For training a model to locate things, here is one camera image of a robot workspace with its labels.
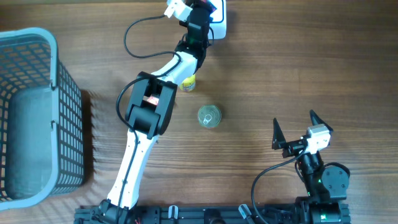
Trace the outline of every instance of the gray plastic basket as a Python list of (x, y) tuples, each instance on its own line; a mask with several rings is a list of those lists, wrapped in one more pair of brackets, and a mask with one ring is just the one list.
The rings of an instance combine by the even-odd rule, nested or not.
[(0, 211), (81, 185), (81, 92), (49, 31), (0, 32), (0, 125)]

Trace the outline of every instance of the wooden table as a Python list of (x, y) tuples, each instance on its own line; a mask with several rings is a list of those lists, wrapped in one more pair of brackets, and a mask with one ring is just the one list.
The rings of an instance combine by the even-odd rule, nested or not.
[[(353, 223), (396, 223), (397, 6), (228, 1), (227, 37), (208, 49), (195, 91), (177, 94), (169, 128), (150, 155), (139, 204), (250, 203), (254, 177), (284, 161), (271, 149), (272, 119), (294, 140), (305, 134), (314, 109), (335, 129), (323, 160), (351, 170), (347, 202)], [(91, 101), (93, 125), (90, 147), (86, 104), (86, 184), (32, 208), (2, 212), (1, 223), (71, 223), (75, 208), (107, 196), (126, 144), (116, 97), (140, 71), (153, 72), (170, 59), (128, 56), (123, 34), (132, 21), (164, 8), (162, 2), (0, 8), (1, 30), (40, 26), (53, 32), (62, 62)], [(147, 22), (132, 29), (128, 45), (137, 54), (173, 50), (185, 32), (175, 19)], [(205, 104), (222, 110), (216, 129), (198, 124), (197, 111)], [(292, 164), (270, 172), (256, 188), (260, 203), (304, 195)]]

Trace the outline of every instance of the black cable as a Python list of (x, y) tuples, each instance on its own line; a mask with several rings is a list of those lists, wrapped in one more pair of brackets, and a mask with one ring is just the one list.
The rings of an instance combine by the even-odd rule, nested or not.
[[(149, 58), (149, 57), (155, 57), (155, 56), (163, 55), (163, 54), (172, 54), (172, 55), (175, 55), (175, 56), (178, 57), (177, 63), (176, 63), (175, 65), (173, 65), (171, 68), (169, 68), (166, 72), (164, 72), (164, 73), (161, 74), (161, 75), (154, 75), (154, 76), (151, 77), (151, 78), (160, 78), (160, 77), (166, 76), (169, 72), (171, 72), (173, 69), (175, 69), (175, 68), (180, 64), (180, 62), (182, 61), (181, 56), (180, 56), (179, 54), (177, 54), (176, 52), (173, 52), (173, 51), (164, 51), (164, 52), (154, 53), (154, 54), (150, 54), (150, 55), (135, 55), (135, 54), (131, 53), (131, 51), (128, 49), (128, 47), (127, 47), (127, 45), (126, 45), (126, 39), (127, 39), (127, 34), (128, 34), (128, 32), (129, 32), (129, 30), (131, 29), (131, 27), (134, 26), (135, 24), (137, 24), (138, 22), (148, 21), (148, 20), (153, 20), (153, 19), (161, 19), (161, 18), (163, 18), (163, 17), (165, 17), (165, 15), (154, 16), (154, 17), (147, 17), (147, 18), (139, 19), (139, 20), (133, 22), (133, 23), (130, 24), (129, 27), (126, 29), (126, 31), (125, 31), (125, 33), (124, 33), (124, 38), (123, 38), (124, 48), (126, 49), (127, 53), (128, 53), (129, 55), (135, 57), (135, 58)], [(134, 160), (134, 156), (136, 155), (137, 147), (138, 147), (138, 144), (139, 144), (138, 135), (137, 135), (136, 131), (135, 131), (134, 128), (122, 117), (122, 115), (121, 115), (121, 113), (120, 113), (120, 101), (121, 101), (121, 98), (123, 97), (123, 94), (130, 88), (130, 86), (132, 86), (133, 84), (135, 84), (135, 83), (137, 83), (137, 82), (139, 82), (139, 81), (141, 81), (141, 80), (144, 80), (144, 79), (146, 79), (146, 78), (147, 78), (147, 77), (141, 77), (141, 78), (137, 78), (137, 79), (131, 81), (129, 84), (127, 84), (127, 85), (122, 89), (122, 91), (120, 92), (120, 94), (119, 94), (119, 96), (118, 96), (118, 98), (117, 98), (117, 100), (116, 100), (116, 114), (118, 115), (118, 118), (129, 128), (129, 131), (132, 131), (132, 132), (134, 133), (134, 135), (135, 135), (135, 137), (136, 137), (135, 144), (134, 144), (134, 150), (133, 150), (133, 152), (132, 152), (132, 156), (131, 156), (131, 159), (130, 159), (130, 162), (129, 162), (129, 166), (127, 167), (126, 175), (124, 176), (123, 184), (122, 184), (121, 191), (120, 191), (120, 196), (119, 196), (119, 201), (118, 201), (118, 207), (117, 207), (117, 209), (116, 209), (116, 224), (119, 223), (119, 209), (120, 209), (120, 204), (121, 204), (121, 200), (122, 200), (122, 197), (123, 197), (124, 187), (126, 186), (127, 177), (128, 177), (128, 175), (129, 175), (129, 171), (130, 171), (130, 168), (131, 168), (131, 166), (132, 166), (132, 162), (133, 162), (133, 160)]]
[(256, 183), (257, 181), (260, 179), (260, 177), (262, 177), (266, 172), (276, 169), (278, 167), (284, 166), (286, 164), (289, 164), (291, 162), (296, 161), (298, 158), (300, 158), (302, 155), (304, 155), (305, 150), (303, 150), (298, 156), (294, 157), (293, 159), (289, 159), (288, 161), (282, 162), (280, 164), (274, 165), (272, 167), (266, 168), (265, 170), (263, 170), (261, 173), (259, 173), (259, 175), (257, 175), (257, 177), (254, 179), (253, 184), (251, 186), (251, 203), (253, 205), (254, 210), (256, 211), (258, 217), (261, 219), (261, 221), (263, 221), (265, 224), (269, 224), (264, 217), (261, 215), (261, 213), (259, 212), (259, 210), (257, 209), (256, 206), (256, 202), (254, 201), (254, 188), (256, 187)]
[(211, 36), (212, 36), (212, 41), (211, 41), (211, 45), (214, 45), (214, 31), (211, 27), (209, 27), (209, 29), (211, 30)]
[(301, 175), (299, 168), (297, 168), (297, 161), (294, 163), (294, 169), (296, 170), (296, 173), (297, 173), (298, 177), (300, 178), (301, 182), (304, 183), (303, 175)]

